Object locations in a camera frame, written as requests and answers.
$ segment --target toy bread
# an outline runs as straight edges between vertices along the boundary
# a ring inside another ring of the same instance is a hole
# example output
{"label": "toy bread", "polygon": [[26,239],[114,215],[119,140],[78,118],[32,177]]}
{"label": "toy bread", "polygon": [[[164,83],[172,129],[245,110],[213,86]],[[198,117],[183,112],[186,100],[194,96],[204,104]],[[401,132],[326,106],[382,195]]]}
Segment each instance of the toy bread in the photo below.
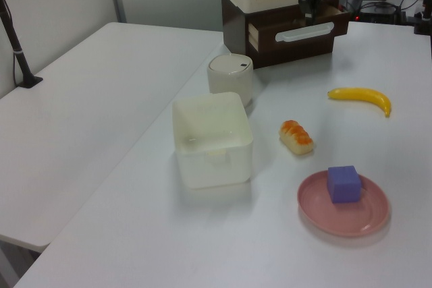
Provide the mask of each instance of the toy bread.
{"label": "toy bread", "polygon": [[296,121],[285,121],[279,130],[281,141],[295,154],[306,154],[313,150],[309,134]]}

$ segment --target white cup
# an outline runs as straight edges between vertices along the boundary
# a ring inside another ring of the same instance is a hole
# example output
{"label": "white cup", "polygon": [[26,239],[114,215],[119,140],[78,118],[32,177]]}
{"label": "white cup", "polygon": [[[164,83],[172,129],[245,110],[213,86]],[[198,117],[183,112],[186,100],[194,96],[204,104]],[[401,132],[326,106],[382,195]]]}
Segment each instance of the white cup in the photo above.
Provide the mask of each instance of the white cup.
{"label": "white cup", "polygon": [[235,92],[245,107],[252,99],[253,62],[240,54],[224,54],[214,58],[207,67],[212,94]]}

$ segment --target toy banana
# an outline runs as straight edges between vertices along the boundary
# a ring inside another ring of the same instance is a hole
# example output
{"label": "toy banana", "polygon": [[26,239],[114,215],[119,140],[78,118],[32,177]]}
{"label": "toy banana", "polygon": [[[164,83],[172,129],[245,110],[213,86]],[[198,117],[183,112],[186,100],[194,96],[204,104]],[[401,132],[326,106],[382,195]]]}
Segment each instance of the toy banana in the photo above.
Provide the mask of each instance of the toy banana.
{"label": "toy banana", "polygon": [[381,108],[386,117],[390,116],[392,103],[383,93],[368,88],[336,88],[327,93],[329,98],[340,100],[362,100]]}

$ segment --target pink plate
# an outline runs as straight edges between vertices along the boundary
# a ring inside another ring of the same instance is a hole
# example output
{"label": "pink plate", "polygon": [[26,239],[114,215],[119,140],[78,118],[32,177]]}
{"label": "pink plate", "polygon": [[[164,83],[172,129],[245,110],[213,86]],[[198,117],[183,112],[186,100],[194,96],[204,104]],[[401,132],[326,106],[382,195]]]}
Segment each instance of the pink plate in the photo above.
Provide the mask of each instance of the pink plate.
{"label": "pink plate", "polygon": [[298,188],[298,205],[318,228],[340,236],[362,236],[380,229],[389,218],[389,202],[371,180],[359,175],[362,192],[358,202],[334,204],[327,190],[327,171],[307,177]]}

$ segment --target brown drawer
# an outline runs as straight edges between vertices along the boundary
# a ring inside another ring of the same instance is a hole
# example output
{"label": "brown drawer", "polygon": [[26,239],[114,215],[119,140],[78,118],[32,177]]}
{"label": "brown drawer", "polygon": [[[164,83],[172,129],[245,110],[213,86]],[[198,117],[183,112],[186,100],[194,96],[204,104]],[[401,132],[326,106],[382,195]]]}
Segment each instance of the brown drawer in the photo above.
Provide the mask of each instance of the brown drawer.
{"label": "brown drawer", "polygon": [[303,28],[306,25],[304,15],[298,6],[274,9],[248,17],[248,41],[258,53],[289,49],[300,43],[317,42],[320,39],[346,34],[349,19],[349,13],[342,13],[323,1],[317,15],[317,24],[333,22],[334,27],[329,34],[294,42],[277,42],[276,34]]}

